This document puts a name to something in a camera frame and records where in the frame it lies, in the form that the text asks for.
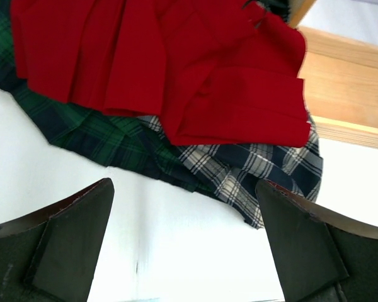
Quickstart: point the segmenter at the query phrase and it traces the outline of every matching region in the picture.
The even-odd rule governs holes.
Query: red pleated skirt
[[[306,144],[304,37],[244,0],[13,0],[17,74],[174,145]]]

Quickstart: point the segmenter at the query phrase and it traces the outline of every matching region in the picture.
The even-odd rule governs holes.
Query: white background
[[[378,45],[372,4],[318,0],[302,24]],[[378,150],[322,139],[321,154],[318,203],[378,225]],[[218,201],[49,146],[0,91],[0,223],[102,177],[112,178],[116,194],[90,301],[282,297],[265,231]]]

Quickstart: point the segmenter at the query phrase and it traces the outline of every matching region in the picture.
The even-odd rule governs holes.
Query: red skirt
[[[13,0],[17,73],[62,103],[157,115],[174,145],[304,146],[304,37],[243,4]]]

